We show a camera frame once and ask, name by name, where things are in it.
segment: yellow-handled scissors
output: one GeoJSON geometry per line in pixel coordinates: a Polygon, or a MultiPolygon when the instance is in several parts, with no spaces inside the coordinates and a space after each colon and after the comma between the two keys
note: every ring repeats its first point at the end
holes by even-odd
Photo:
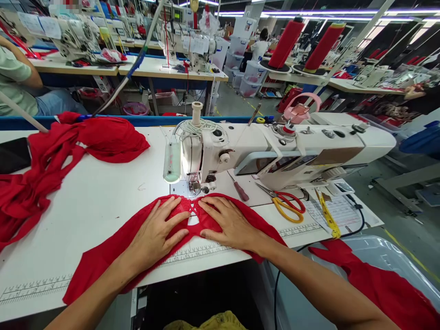
{"type": "Polygon", "coordinates": [[[270,195],[272,197],[272,202],[274,202],[276,209],[285,219],[287,219],[293,223],[301,223],[304,220],[303,213],[306,211],[306,208],[305,208],[304,204],[298,198],[296,198],[292,194],[289,194],[286,192],[274,192],[274,191],[272,191],[272,190],[270,190],[270,189],[268,189],[258,183],[255,183],[255,184],[257,186],[259,186],[261,189],[263,189],[268,195],[270,195]],[[283,197],[283,195],[294,199],[299,204],[301,209],[299,210],[297,207],[295,207],[287,198],[283,197]],[[293,213],[295,213],[299,217],[299,219],[295,220],[295,219],[287,216],[281,207],[292,211],[293,213]]]}

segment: measuring tape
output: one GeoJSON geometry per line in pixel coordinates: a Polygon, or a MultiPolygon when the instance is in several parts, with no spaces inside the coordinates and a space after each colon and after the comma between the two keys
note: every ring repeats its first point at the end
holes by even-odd
{"type": "Polygon", "coordinates": [[[322,207],[322,213],[324,213],[325,221],[327,221],[327,224],[329,225],[331,229],[331,235],[334,239],[338,239],[341,237],[341,231],[339,230],[338,224],[333,220],[333,217],[331,216],[331,213],[329,209],[327,208],[327,205],[325,204],[325,199],[322,196],[321,193],[317,189],[315,189],[316,196],[318,196],[319,202],[321,203],[322,207]]]}

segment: human hand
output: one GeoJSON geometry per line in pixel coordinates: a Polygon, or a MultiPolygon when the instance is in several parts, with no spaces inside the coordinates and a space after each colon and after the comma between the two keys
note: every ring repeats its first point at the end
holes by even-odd
{"type": "Polygon", "coordinates": [[[188,234],[188,229],[181,229],[166,239],[177,224],[191,215],[190,212],[182,212],[165,221],[180,201],[180,197],[175,199],[174,196],[161,206],[159,206],[160,200],[157,201],[133,241],[119,256],[119,262],[129,270],[131,277],[153,266],[188,234]]]}
{"type": "Polygon", "coordinates": [[[12,42],[10,42],[8,39],[0,35],[0,46],[8,48],[12,44],[13,44],[12,42]]]}
{"type": "Polygon", "coordinates": [[[223,197],[205,197],[198,202],[222,228],[222,233],[210,229],[203,229],[200,236],[216,241],[222,245],[259,253],[259,246],[263,241],[271,240],[266,234],[253,227],[231,201],[223,197]]]}

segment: blue table trim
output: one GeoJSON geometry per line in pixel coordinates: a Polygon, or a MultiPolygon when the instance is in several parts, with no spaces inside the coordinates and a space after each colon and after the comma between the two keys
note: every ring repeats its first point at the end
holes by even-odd
{"type": "MultiPolygon", "coordinates": [[[[181,121],[191,119],[183,116],[99,116],[125,118],[135,127],[150,127],[159,125],[177,125],[181,121]]],[[[214,122],[227,121],[231,123],[247,123],[250,117],[202,117],[214,122]]],[[[52,116],[37,116],[35,119],[44,127],[50,129],[50,125],[56,120],[52,116]]],[[[0,131],[35,131],[36,128],[22,117],[0,117],[0,131]]]]}

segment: jeans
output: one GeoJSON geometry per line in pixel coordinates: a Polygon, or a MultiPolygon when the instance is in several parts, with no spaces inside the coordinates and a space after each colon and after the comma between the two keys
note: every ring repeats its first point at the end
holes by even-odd
{"type": "Polygon", "coordinates": [[[87,110],[81,103],[75,101],[65,89],[57,89],[35,98],[38,105],[37,116],[55,116],[64,111],[77,112],[87,115],[87,110]]]}

